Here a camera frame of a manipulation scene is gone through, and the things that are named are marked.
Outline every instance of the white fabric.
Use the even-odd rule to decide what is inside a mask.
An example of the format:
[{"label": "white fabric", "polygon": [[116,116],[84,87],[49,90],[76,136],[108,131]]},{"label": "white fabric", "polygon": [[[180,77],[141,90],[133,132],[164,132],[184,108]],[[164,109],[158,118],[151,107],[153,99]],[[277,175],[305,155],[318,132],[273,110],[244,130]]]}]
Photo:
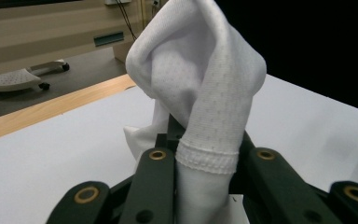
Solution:
[{"label": "white fabric", "polygon": [[264,59],[213,0],[170,0],[132,45],[126,66],[157,102],[151,126],[125,128],[134,157],[166,132],[170,113],[186,127],[176,152],[176,222],[235,223],[228,184],[266,77]]}]

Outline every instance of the white object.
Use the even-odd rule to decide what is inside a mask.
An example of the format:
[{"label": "white object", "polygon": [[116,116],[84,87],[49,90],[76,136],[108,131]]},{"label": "white object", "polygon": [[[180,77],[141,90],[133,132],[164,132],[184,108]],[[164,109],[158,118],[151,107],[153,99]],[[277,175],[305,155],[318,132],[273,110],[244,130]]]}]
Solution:
[{"label": "white object", "polygon": [[69,70],[69,64],[59,59],[57,61],[0,74],[0,91],[19,91],[31,88],[35,85],[39,85],[41,89],[48,90],[49,84],[42,83],[42,79],[38,76],[55,70],[58,67],[62,67],[63,71]]},{"label": "white object", "polygon": [[132,45],[126,65],[158,101],[151,126],[125,130],[134,157],[165,131],[169,114],[186,127],[176,152],[177,223],[240,223],[228,209],[228,184],[266,76],[263,58],[215,1],[170,0]]},{"label": "white object", "polygon": [[25,68],[0,75],[0,91],[19,91],[41,83],[40,77],[32,75]]}]

